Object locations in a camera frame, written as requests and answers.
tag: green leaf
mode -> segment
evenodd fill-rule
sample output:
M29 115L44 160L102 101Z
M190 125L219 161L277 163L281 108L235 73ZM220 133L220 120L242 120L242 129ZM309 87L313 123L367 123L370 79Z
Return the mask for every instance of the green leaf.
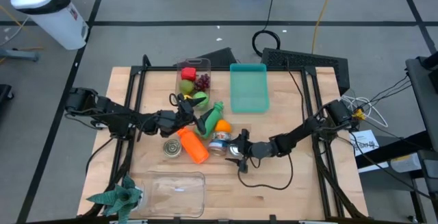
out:
M116 185L115 191L117 192L117 199L120 199L122 201L129 200L129 197L131 196L131 193L127 189L119 185Z
M136 183L130 178L129 175L125 175L122 181L122 186L126 189L131 189L136 187Z
M108 210L110 210L110 208L106 208L106 209L104 209L103 212L102 212L102 214L103 214L104 216L109 216L109 214L108 214Z
M133 209L134 204L130 203L123 206L118 212L118 223L126 224L129 220L129 214L131 214L131 210Z
M129 203L137 203L138 199L140 198L140 195L142 194L141 190L131 188L128 190L131 197L129 198Z
M116 203L117 193L115 190L110 190L110 191L107 191L104 193L92 195L91 197L88 197L87 200L91 201L93 203L99 203L99 204L104 204L107 206L112 206Z
M120 199L117 199L116 203L106 212L106 216L109 216L111 214L114 214L119 209L121 209L123 206L127 205L128 201L122 201Z

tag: teal plastic tray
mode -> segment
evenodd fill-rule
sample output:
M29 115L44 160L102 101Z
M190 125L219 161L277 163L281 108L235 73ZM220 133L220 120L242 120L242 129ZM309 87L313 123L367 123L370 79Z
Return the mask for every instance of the teal plastic tray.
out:
M269 109L265 64L231 64L231 110L260 113Z

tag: red cube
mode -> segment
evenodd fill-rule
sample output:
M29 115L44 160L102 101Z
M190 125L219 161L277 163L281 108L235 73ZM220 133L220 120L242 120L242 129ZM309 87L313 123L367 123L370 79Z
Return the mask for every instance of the red cube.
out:
M181 79L186 79L194 82L196 80L196 68L184 67L181 71Z

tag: orange bottle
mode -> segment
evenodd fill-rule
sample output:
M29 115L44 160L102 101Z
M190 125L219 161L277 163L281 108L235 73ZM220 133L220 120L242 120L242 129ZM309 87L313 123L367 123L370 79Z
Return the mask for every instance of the orange bottle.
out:
M181 145L190 155L194 163L200 164L204 162L208 157L208 151L204 145L200 142L199 138L186 127L177 131L178 136L181 139Z

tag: grapes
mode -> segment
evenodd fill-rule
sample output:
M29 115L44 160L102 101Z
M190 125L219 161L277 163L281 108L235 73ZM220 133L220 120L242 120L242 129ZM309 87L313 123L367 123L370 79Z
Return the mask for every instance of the grapes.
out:
M201 75L194 82L194 89L197 91L205 91L208 88L210 88L210 76L208 74Z

